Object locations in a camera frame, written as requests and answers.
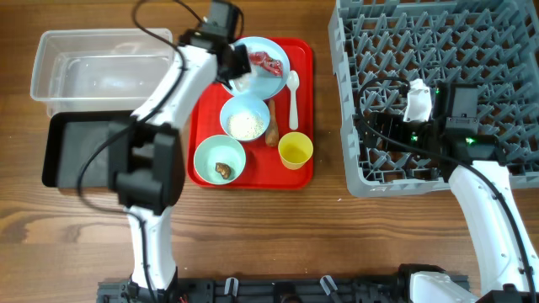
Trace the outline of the white tissue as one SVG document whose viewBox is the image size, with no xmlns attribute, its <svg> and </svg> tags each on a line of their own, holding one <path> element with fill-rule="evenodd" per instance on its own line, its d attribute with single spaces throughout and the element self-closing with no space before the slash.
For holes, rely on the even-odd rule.
<svg viewBox="0 0 539 303">
<path fill-rule="evenodd" d="M 245 93 L 250 89 L 252 72 L 245 73 L 241 77 L 232 80 L 232 90 L 236 93 Z"/>
</svg>

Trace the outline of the red snack wrapper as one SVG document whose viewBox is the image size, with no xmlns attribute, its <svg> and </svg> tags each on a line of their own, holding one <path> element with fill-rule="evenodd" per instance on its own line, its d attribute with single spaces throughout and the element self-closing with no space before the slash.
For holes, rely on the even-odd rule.
<svg viewBox="0 0 539 303">
<path fill-rule="evenodd" d="M 266 72 L 269 72 L 275 77 L 282 77 L 284 72 L 284 65 L 280 60 L 272 58 L 265 51 L 256 51 L 248 54 L 250 62 L 261 67 Z"/>
</svg>

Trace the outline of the light blue rice bowl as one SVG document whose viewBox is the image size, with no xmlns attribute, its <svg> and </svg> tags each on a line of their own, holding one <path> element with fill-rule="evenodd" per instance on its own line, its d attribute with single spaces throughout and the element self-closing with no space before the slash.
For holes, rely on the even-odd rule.
<svg viewBox="0 0 539 303">
<path fill-rule="evenodd" d="M 238 95 L 238 96 L 228 99 L 221 108 L 220 124 L 221 124 L 222 129 L 228 136 L 230 136 L 226 130 L 228 118 L 232 114 L 238 114 L 242 112 L 249 112 L 251 114 L 257 114 L 258 116 L 260 116 L 264 121 L 265 130 L 263 134 L 266 132 L 269 122 L 270 122 L 270 112 L 269 112 L 268 105 L 265 103 L 264 100 L 256 96 L 247 94 L 247 95 Z"/>
</svg>

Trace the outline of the cooked white rice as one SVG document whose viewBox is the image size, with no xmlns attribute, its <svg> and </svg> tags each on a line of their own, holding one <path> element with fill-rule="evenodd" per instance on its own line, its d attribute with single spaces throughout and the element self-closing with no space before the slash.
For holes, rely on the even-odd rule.
<svg viewBox="0 0 539 303">
<path fill-rule="evenodd" d="M 227 120 L 227 133 L 239 141 L 252 141 L 265 130 L 263 119 L 257 114 L 242 112 L 232 114 Z"/>
</svg>

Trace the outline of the carrot piece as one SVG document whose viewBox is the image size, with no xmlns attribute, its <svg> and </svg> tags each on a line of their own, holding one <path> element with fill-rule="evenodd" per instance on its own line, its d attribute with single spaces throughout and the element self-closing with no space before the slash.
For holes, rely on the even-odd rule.
<svg viewBox="0 0 539 303">
<path fill-rule="evenodd" d="M 265 143 L 267 146 L 270 147 L 276 147 L 279 143 L 279 129 L 278 124 L 276 120 L 276 107 L 275 107 L 275 101 L 273 99 L 270 99 L 268 102 L 268 108 L 269 108 L 269 125 L 265 132 Z"/>
</svg>

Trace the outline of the mint green bowl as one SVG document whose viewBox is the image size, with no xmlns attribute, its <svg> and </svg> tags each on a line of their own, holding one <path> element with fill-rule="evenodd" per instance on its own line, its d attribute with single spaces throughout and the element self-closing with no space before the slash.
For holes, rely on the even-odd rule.
<svg viewBox="0 0 539 303">
<path fill-rule="evenodd" d="M 232 175 L 228 180 L 216 172 L 217 162 L 226 163 L 232 169 Z M 212 185 L 224 185 L 235 181 L 242 174 L 246 162 L 246 152 L 241 143 L 225 135 L 215 135 L 203 140 L 194 155 L 195 171 L 204 181 Z"/>
</svg>

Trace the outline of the brown food scrap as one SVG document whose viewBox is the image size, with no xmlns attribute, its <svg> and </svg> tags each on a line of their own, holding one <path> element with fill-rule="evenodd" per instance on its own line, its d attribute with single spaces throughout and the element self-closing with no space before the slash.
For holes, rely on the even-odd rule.
<svg viewBox="0 0 539 303">
<path fill-rule="evenodd" d="M 223 162 L 217 162 L 215 166 L 215 170 L 225 180 L 228 180 L 232 175 L 232 169 L 226 163 L 223 163 Z"/>
</svg>

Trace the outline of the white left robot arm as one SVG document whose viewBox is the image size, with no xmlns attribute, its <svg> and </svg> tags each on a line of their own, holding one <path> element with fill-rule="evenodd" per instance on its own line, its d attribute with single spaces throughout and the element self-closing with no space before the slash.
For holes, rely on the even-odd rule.
<svg viewBox="0 0 539 303">
<path fill-rule="evenodd" d="M 184 185 L 180 132 L 201 94 L 251 70 L 248 48 L 227 37 L 189 30 L 146 102 L 109 129 L 109 188 L 128 215 L 135 267 L 131 284 L 149 295 L 169 290 L 177 265 L 170 217 Z"/>
</svg>

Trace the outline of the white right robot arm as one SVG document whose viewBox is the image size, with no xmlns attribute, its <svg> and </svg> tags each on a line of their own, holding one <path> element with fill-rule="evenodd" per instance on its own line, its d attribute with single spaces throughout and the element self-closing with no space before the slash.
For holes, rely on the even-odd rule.
<svg viewBox="0 0 539 303">
<path fill-rule="evenodd" d="M 538 255 L 510 188 L 510 172 L 496 136 L 478 132 L 479 89 L 472 84 L 403 81 L 402 115 L 357 109 L 355 127 L 364 144 L 388 152 L 409 152 L 438 162 L 467 222 L 478 259 L 481 297 L 437 269 L 405 274 L 410 302 L 536 302 Z"/>
</svg>

